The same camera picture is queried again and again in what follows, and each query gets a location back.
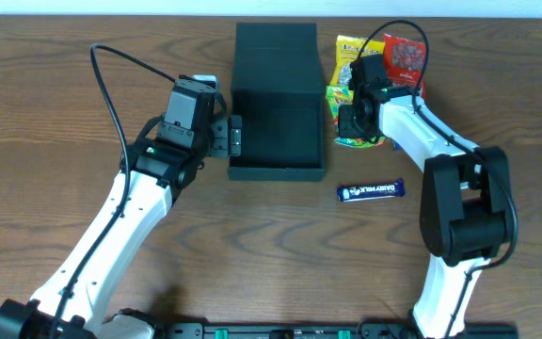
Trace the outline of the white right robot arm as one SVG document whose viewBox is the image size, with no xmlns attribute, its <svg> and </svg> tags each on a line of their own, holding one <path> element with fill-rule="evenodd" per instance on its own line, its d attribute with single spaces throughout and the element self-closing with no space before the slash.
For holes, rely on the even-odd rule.
<svg viewBox="0 0 542 339">
<path fill-rule="evenodd" d="M 422 338 L 455 338 L 480 274 L 502 265 L 500 247 L 517 240 L 507 157 L 455 133 L 418 89 L 394 85 L 381 55 L 359 56 L 350 70 L 354 98 L 339 108 L 339 135 L 388 137 L 422 171 L 419 222 L 430 261 L 412 317 Z"/>
</svg>

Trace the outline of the green Haribo gummy bag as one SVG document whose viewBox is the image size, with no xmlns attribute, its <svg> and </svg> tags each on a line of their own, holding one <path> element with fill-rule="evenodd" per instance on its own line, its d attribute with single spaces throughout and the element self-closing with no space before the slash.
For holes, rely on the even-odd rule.
<svg viewBox="0 0 542 339">
<path fill-rule="evenodd" d="M 327 86 L 326 100 L 329 110 L 332 114 L 332 119 L 335 127 L 338 127 L 339 108 L 341 105 L 350 105 L 353 99 L 353 91 L 347 87 Z M 362 138 L 344 138 L 335 137 L 334 142 L 340 146 L 350 147 L 355 149 L 365 149 L 374 146 L 382 145 L 385 142 L 384 137 L 373 137 L 372 141 L 365 141 Z"/>
</svg>

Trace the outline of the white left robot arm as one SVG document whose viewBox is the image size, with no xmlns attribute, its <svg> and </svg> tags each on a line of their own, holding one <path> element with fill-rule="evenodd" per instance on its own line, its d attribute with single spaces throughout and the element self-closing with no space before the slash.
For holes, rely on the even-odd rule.
<svg viewBox="0 0 542 339">
<path fill-rule="evenodd" d="M 167 111 L 149 120 L 121 159 L 120 172 L 88 229 L 59 270 L 27 303 L 0 306 L 0 338 L 155 338 L 141 313 L 105 317 L 138 249 L 196 178 L 207 156 L 240 153 L 238 119 L 213 75 L 181 76 Z"/>
</svg>

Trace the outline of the yellow seed snack bag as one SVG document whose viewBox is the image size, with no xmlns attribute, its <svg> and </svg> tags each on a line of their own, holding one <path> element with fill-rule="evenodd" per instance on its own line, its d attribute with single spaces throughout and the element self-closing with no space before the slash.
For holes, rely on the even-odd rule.
<svg viewBox="0 0 542 339">
<path fill-rule="evenodd" d="M 365 38 L 349 37 L 339 35 L 336 39 L 336 66 L 332 74 L 330 85 L 346 87 L 352 78 L 350 63 L 358 56 Z M 382 55 L 385 43 L 383 41 L 371 40 L 365 45 L 362 56 Z"/>
</svg>

